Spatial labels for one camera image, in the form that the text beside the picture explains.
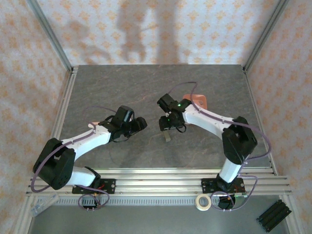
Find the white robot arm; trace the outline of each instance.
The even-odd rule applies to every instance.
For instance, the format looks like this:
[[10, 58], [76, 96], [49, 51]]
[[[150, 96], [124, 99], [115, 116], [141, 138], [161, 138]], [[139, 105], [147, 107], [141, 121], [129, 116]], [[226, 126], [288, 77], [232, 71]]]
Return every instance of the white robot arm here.
[[[207, 117], [199, 112], [187, 99], [177, 102], [169, 94], [165, 94], [157, 103], [166, 113], [165, 116], [159, 119], [161, 131], [177, 129], [183, 133], [186, 130], [185, 124], [193, 124], [213, 133], [223, 141], [226, 160], [216, 178], [216, 183], [221, 190], [227, 192], [236, 179], [244, 160], [257, 145], [253, 132], [249, 128], [216, 121]], [[223, 117], [199, 106], [197, 107], [201, 111], [219, 119], [248, 124], [243, 117], [236, 119]]]
[[39, 177], [55, 190], [65, 185], [82, 185], [98, 188], [100, 175], [88, 167], [74, 167], [75, 161], [95, 147], [115, 141], [121, 135], [130, 138], [146, 127], [147, 123], [144, 118], [134, 118], [134, 111], [131, 108], [120, 106], [114, 116], [110, 116], [100, 122], [95, 126], [95, 129], [69, 139], [58, 140], [52, 138], [48, 140], [33, 167], [33, 172], [37, 171], [41, 162], [51, 152], [57, 147], [66, 144], [65, 147], [56, 152], [54, 157], [51, 157], [44, 164], [38, 174]]

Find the wall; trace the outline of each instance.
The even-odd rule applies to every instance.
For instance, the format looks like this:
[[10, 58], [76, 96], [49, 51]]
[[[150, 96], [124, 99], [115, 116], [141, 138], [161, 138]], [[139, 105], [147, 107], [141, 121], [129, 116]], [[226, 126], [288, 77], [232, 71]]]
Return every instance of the wall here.
[[68, 76], [25, 0], [2, 0], [0, 13], [0, 233], [6, 234]]
[[39, 0], [73, 65], [244, 64], [278, 0]]
[[248, 73], [281, 175], [312, 230], [312, 4], [291, 0]]

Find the tape roll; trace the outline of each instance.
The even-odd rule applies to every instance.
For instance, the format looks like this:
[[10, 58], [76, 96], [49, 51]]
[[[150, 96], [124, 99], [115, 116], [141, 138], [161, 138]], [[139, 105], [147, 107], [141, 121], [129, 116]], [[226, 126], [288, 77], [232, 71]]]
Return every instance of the tape roll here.
[[[207, 206], [202, 206], [202, 205], [199, 204], [199, 200], [202, 197], [207, 199], [207, 201], [208, 201], [208, 205]], [[207, 194], [200, 194], [200, 195], [198, 195], [196, 197], [195, 205], [196, 205], [196, 208], [199, 209], [200, 211], [206, 211], [206, 210], [208, 210], [211, 207], [211, 199], [210, 199], [210, 197]]]

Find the black electronic component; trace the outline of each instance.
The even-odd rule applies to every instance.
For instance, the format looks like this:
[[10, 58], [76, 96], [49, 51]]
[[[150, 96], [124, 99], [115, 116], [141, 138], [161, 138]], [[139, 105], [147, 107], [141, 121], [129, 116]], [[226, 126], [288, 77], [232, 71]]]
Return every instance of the black electronic component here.
[[[116, 179], [99, 178], [97, 186], [94, 186], [92, 183], [89, 187], [93, 189], [103, 190], [107, 192], [108, 194], [115, 194]], [[89, 189], [79, 187], [79, 185], [73, 187], [72, 193], [73, 194], [94, 194], [94, 193], [99, 194], [99, 192], [95, 192]]]
[[216, 178], [201, 179], [201, 188], [202, 188], [203, 194], [212, 194], [217, 191], [223, 191], [228, 194], [246, 192], [244, 180], [242, 178], [234, 179], [228, 188], [220, 188], [220, 185], [218, 184], [218, 175]]
[[[247, 120], [241, 116], [233, 121], [248, 124]], [[225, 157], [232, 163], [241, 165], [258, 144], [252, 130], [232, 124], [223, 131], [222, 142]]]
[[[37, 168], [47, 157], [47, 155], [49, 155], [60, 145], [62, 145], [62, 142], [56, 138], [52, 138], [47, 141], [33, 167], [33, 173], [36, 172]], [[62, 188], [65, 184], [67, 184], [70, 177], [72, 176], [75, 155], [76, 153], [73, 149], [64, 147], [55, 153], [55, 156], [59, 157], [58, 159], [51, 157], [44, 164], [42, 170], [39, 172], [39, 177], [55, 190]]]
[[292, 211], [286, 206], [282, 200], [278, 200], [269, 209], [266, 210], [257, 221], [262, 225], [264, 230], [269, 233]]
[[[235, 196], [230, 195], [230, 197], [232, 198], [233, 203], [235, 205], [235, 202], [236, 202]], [[234, 207], [231, 199], [228, 196], [222, 196], [222, 197], [219, 197], [219, 199], [220, 200], [219, 200], [218, 207], [220, 207], [221, 209], [228, 210], [228, 209], [232, 209]]]
[[134, 111], [130, 107], [120, 106], [114, 116], [106, 118], [99, 125], [104, 126], [111, 133], [110, 141], [118, 139], [121, 135], [129, 138], [147, 127], [144, 118], [131, 120], [131, 116], [134, 116]]
[[174, 100], [169, 94], [162, 96], [157, 104], [161, 109], [168, 113], [168, 116], [161, 116], [159, 119], [159, 128], [161, 131], [177, 129], [183, 133], [186, 131], [183, 112], [191, 104], [191, 101], [183, 99], [181, 102]]

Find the mounting plate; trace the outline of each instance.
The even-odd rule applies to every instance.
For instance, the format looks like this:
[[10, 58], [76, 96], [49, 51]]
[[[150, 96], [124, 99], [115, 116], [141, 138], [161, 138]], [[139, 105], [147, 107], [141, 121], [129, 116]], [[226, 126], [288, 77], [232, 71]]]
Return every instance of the mounting plate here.
[[[212, 194], [213, 192], [221, 191], [216, 184], [216, 178], [203, 178], [201, 179], [201, 188], [203, 194]], [[245, 193], [244, 180], [242, 178], [236, 178], [233, 184], [227, 191], [229, 194]]]
[[[101, 189], [108, 194], [114, 194], [115, 193], [115, 188], [116, 188], [116, 179], [106, 179], [102, 178], [100, 179], [100, 186], [98, 189]], [[76, 187], [73, 187], [72, 190], [73, 194], [98, 194], [98, 192], [94, 192], [92, 190], [84, 189], [82, 187], [79, 187], [78, 185]]]

